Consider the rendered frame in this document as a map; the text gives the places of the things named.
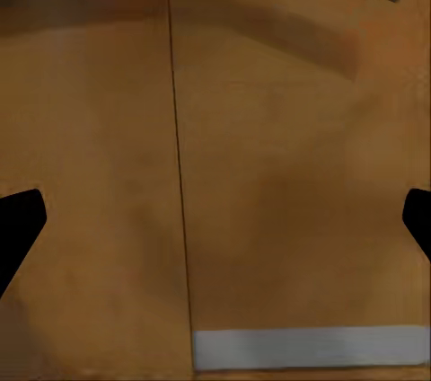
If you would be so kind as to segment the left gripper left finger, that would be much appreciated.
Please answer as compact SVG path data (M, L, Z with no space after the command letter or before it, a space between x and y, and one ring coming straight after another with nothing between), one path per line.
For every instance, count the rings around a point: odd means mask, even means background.
M0 199L0 296L47 223L39 189Z

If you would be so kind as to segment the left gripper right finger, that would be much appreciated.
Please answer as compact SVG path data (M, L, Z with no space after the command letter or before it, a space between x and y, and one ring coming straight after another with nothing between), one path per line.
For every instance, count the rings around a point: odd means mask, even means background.
M402 220L431 261L431 192L411 189L406 198Z

